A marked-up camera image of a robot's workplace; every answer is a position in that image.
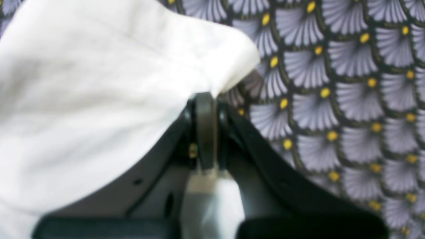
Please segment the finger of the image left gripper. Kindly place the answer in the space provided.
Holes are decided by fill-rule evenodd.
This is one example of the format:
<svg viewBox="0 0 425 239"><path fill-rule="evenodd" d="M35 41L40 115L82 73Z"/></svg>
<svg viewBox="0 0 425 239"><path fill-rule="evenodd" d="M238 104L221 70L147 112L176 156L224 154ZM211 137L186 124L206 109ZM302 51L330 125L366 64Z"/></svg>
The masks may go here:
<svg viewBox="0 0 425 239"><path fill-rule="evenodd" d="M342 200L294 170L258 130L217 104L219 168L240 190L245 219L237 239L387 239L375 214Z"/></svg>
<svg viewBox="0 0 425 239"><path fill-rule="evenodd" d="M214 98L198 93L153 148L94 193L49 213L33 239L179 239L190 174L214 168Z"/></svg>

